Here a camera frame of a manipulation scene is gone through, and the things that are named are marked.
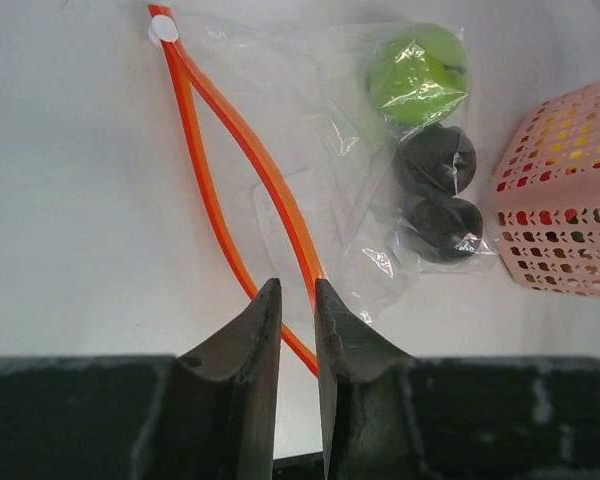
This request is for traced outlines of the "clear zip top bag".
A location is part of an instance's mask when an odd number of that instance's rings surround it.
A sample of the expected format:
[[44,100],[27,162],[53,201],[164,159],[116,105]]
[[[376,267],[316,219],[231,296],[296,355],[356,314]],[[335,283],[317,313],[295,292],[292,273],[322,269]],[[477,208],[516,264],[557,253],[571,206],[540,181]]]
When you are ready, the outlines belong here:
[[[475,179],[482,159],[468,126],[475,75],[465,28],[399,18],[267,31],[157,3],[148,11],[220,249],[248,295],[281,280],[282,338],[310,371],[316,280],[372,323],[424,276],[490,271],[498,250]],[[444,120],[403,125],[373,107],[367,76],[378,51],[420,23],[460,38],[470,87]],[[455,196],[412,192],[396,177],[399,145],[434,124],[460,127],[476,150],[474,178]],[[459,263],[422,259],[398,232],[408,208],[442,197],[469,201],[483,217],[479,251]]]

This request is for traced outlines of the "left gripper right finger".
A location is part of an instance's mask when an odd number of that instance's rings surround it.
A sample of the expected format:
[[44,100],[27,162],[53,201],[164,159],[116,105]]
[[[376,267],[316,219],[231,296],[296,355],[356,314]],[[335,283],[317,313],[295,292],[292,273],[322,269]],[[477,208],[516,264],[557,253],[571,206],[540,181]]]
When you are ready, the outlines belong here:
[[416,358],[315,284],[329,479],[600,479],[600,359]]

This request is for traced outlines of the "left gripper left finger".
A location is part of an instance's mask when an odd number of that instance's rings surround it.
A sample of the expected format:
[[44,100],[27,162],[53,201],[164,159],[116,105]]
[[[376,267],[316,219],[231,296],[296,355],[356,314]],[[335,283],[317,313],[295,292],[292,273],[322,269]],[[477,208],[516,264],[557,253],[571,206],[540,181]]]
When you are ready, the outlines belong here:
[[0,357],[0,479],[268,479],[282,292],[170,355]]

